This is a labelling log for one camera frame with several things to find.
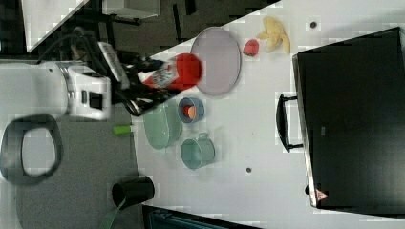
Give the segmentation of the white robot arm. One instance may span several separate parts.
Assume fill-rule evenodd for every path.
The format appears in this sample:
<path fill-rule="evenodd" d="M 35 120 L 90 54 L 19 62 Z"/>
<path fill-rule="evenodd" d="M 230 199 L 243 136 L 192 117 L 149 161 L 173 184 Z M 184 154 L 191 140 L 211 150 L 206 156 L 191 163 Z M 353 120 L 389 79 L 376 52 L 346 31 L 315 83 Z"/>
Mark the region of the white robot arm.
<path fill-rule="evenodd" d="M 63 144 L 57 119 L 76 116 L 106 120 L 115 95 L 131 100 L 140 116 L 175 95 L 132 80 L 115 52 L 102 53 L 102 74 L 80 61 L 22 62 L 1 65 L 1 178 L 13 185 L 36 185 L 58 169 Z M 29 133 L 45 129 L 51 135 L 55 160 L 46 172 L 31 175 L 24 168 L 23 148 Z"/>

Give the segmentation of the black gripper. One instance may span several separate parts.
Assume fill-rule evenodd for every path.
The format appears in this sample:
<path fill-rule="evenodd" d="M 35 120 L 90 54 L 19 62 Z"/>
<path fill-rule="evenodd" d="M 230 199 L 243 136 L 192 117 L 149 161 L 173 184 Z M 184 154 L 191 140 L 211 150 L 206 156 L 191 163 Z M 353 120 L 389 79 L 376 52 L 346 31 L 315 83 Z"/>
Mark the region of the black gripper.
<path fill-rule="evenodd" d="M 127 74 L 129 88 L 122 89 L 117 83 L 113 103 L 122 103 L 130 115 L 142 116 L 179 93 L 178 90 L 147 86 L 139 79 L 139 73 L 156 71 L 163 65 L 163 61 L 125 51 L 118 51 L 117 58 Z"/>

